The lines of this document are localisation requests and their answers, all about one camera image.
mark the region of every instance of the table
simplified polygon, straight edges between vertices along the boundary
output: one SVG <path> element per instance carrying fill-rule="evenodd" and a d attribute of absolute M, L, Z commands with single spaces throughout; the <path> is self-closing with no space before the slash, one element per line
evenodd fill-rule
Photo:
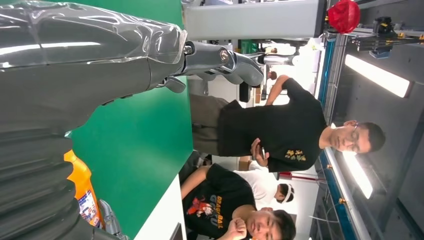
<path fill-rule="evenodd" d="M 183 203 L 178 201 L 180 198 L 180 180 L 176 176 L 134 240 L 170 239 L 178 223 L 184 226 Z M 182 236 L 184 240 L 187 238 L 185 227 L 182 228 Z"/>
<path fill-rule="evenodd" d="M 179 0 L 72 2 L 182 26 Z M 188 92 L 158 88 L 99 106 L 71 138 L 92 172 L 97 197 L 111 205 L 123 233 L 134 239 L 193 150 Z M 173 231 L 175 225 L 167 227 Z"/>

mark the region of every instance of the khaki pants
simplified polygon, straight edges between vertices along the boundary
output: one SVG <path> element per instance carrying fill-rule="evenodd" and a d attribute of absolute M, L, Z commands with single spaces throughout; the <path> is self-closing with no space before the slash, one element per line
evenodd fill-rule
<path fill-rule="evenodd" d="M 218 155 L 218 118 L 228 102 L 214 96 L 190 94 L 190 111 L 194 149 Z"/>

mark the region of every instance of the red lantern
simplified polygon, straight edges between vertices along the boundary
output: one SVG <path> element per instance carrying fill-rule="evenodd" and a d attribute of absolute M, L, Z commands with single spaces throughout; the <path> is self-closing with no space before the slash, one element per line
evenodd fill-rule
<path fill-rule="evenodd" d="M 352 0 L 340 0 L 327 12 L 328 23 L 341 34 L 351 33 L 361 17 L 358 4 Z"/>

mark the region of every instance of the white pillar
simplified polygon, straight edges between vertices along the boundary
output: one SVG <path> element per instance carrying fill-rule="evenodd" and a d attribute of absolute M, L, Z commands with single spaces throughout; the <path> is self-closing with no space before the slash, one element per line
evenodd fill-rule
<path fill-rule="evenodd" d="M 285 0 L 188 7 L 190 40 L 317 38 L 323 32 L 327 0 Z"/>

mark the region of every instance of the white shirt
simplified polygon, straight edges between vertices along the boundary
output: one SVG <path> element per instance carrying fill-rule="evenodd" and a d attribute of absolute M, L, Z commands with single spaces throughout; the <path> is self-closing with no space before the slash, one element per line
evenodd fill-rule
<path fill-rule="evenodd" d="M 252 188 L 256 205 L 269 206 L 277 193 L 279 184 L 274 173 L 267 167 L 260 166 L 256 161 L 249 165 L 249 171 L 234 171 L 240 175 Z"/>

